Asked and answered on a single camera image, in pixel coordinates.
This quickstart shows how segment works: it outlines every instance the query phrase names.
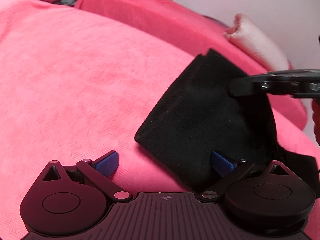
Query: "crosshair mark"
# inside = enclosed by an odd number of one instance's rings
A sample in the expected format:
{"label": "crosshair mark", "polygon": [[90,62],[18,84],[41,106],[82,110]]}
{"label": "crosshair mark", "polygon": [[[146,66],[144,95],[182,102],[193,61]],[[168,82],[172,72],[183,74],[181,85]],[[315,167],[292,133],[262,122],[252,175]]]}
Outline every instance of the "crosshair mark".
{"label": "crosshair mark", "polygon": [[169,199],[171,199],[171,197],[169,195],[165,195],[164,197],[162,197],[164,200],[168,201]]}

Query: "metal pin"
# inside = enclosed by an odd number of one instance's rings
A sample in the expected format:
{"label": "metal pin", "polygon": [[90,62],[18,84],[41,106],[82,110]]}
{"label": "metal pin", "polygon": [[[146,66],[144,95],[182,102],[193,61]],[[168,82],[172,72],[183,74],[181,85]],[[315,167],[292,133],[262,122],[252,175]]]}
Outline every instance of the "metal pin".
{"label": "metal pin", "polygon": [[214,191],[205,191],[202,193],[202,196],[204,198],[213,199],[213,198],[216,198],[218,194]]}
{"label": "metal pin", "polygon": [[115,198],[117,199],[126,199],[130,197],[130,194],[126,191],[118,191],[115,193]]}

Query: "ribbed black surface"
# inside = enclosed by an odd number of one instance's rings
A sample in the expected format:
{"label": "ribbed black surface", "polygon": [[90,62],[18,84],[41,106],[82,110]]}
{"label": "ribbed black surface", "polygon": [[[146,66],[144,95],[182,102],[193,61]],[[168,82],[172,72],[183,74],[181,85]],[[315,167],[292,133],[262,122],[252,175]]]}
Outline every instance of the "ribbed black surface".
{"label": "ribbed black surface", "polygon": [[[23,240],[49,240],[28,234]],[[233,225],[216,204],[199,202],[193,193],[140,193],[115,204],[102,223],[64,240],[264,240]],[[278,238],[308,240],[303,233]]]}

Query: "pink blanket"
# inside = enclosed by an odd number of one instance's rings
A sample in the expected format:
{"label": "pink blanket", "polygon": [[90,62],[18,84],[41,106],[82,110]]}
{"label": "pink blanket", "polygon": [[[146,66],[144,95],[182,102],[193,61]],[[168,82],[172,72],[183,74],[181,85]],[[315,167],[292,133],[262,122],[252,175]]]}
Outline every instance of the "pink blanket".
{"label": "pink blanket", "polygon": [[[193,56],[97,14],[38,0],[0,0],[0,237],[26,234],[19,205],[50,160],[120,155],[113,181],[137,191],[186,190],[134,134]],[[318,149],[274,111],[286,149]],[[316,234],[314,209],[307,232]]]}
{"label": "pink blanket", "polygon": [[[173,1],[78,0],[75,7],[133,26],[193,56],[213,48],[249,75],[267,71],[223,36],[225,28]],[[307,114],[299,99],[289,96],[269,98],[277,111],[303,130]]]}

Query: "black circular disc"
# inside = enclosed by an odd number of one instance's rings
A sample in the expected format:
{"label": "black circular disc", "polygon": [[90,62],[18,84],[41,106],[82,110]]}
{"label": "black circular disc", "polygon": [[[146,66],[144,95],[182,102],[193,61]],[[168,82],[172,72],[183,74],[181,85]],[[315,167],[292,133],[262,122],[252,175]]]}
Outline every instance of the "black circular disc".
{"label": "black circular disc", "polygon": [[237,181],[226,191],[226,206],[236,217],[258,227],[278,229],[298,223],[311,212],[315,193],[303,181],[289,183],[288,178],[266,183],[259,177]]}
{"label": "black circular disc", "polygon": [[46,236],[69,236],[101,220],[107,201],[99,190],[73,182],[57,187],[57,182],[32,187],[21,202],[20,215],[27,228]]}

